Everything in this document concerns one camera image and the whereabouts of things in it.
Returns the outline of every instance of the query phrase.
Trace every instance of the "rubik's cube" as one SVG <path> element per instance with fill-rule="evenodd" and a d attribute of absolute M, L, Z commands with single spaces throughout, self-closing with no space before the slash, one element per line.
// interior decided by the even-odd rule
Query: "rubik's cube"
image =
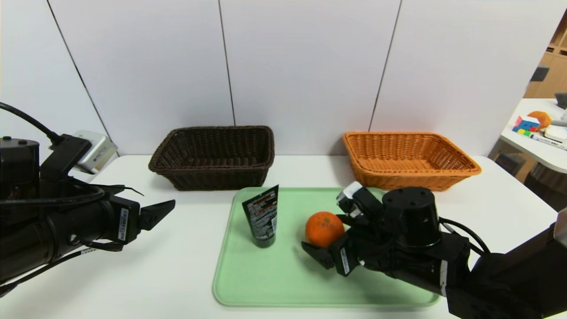
<path fill-rule="evenodd" d="M 518 132 L 522 135 L 530 136 L 533 132 L 537 131 L 539 127 L 539 120 L 530 116 L 518 116 L 516 124 L 512 131 Z"/>

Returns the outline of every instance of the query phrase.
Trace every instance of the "white wall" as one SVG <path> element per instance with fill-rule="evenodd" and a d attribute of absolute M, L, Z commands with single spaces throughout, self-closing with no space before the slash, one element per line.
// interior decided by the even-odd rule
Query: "white wall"
<path fill-rule="evenodd" d="M 124 154 L 151 154 L 174 128 L 233 124 L 216 0 L 51 4 Z M 488 154 L 567 0 L 403 0 L 380 86 L 398 4 L 221 0 L 236 123 L 271 126 L 278 154 L 342 153 L 380 87 L 372 130 L 439 132 Z"/>
<path fill-rule="evenodd" d="M 403 0 L 372 131 L 433 131 L 487 155 L 566 0 Z"/>
<path fill-rule="evenodd" d="M 105 134 L 47 2 L 2 0 L 1 14 L 2 101 L 59 134 L 73 134 L 80 129 Z M 0 132 L 38 141 L 41 161 L 51 153 L 49 140 L 42 132 L 3 110 Z M 79 172 L 73 175 L 88 177 Z"/>
<path fill-rule="evenodd" d="M 221 0 L 237 125 L 276 154 L 346 153 L 366 131 L 400 0 Z"/>
<path fill-rule="evenodd" d="M 152 154 L 167 133 L 234 125 L 217 0 L 51 0 L 121 154 Z"/>

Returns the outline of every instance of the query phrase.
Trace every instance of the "basket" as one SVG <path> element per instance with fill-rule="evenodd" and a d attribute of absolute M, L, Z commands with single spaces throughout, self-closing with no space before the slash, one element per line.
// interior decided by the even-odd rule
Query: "basket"
<path fill-rule="evenodd" d="M 239 190 L 262 186 L 273 161 L 269 127 L 190 127 L 167 135 L 149 169 L 180 191 Z"/>
<path fill-rule="evenodd" d="M 435 133 L 349 132 L 343 141 L 357 181 L 367 187 L 444 191 L 481 172 L 465 152 Z"/>

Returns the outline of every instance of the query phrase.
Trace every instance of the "tube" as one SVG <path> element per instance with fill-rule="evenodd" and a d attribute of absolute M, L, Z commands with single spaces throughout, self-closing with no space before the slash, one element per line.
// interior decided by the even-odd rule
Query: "tube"
<path fill-rule="evenodd" d="M 252 242 L 259 248 L 270 247 L 276 241 L 278 188 L 279 185 L 276 185 L 242 202 L 252 232 Z"/>

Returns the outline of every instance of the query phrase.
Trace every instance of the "green tray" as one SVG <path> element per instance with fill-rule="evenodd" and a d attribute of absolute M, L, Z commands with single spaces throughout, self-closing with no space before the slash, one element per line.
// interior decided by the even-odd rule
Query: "green tray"
<path fill-rule="evenodd" d="M 236 193 L 213 282 L 219 303 L 230 307 L 425 307 L 439 296 L 382 273 L 357 267 L 348 277 L 321 267 L 301 248 L 305 223 L 319 211 L 342 213 L 340 188 L 280 188 L 276 241 L 252 243 L 242 202 L 267 190 Z M 371 192 L 382 198 L 381 190 Z"/>

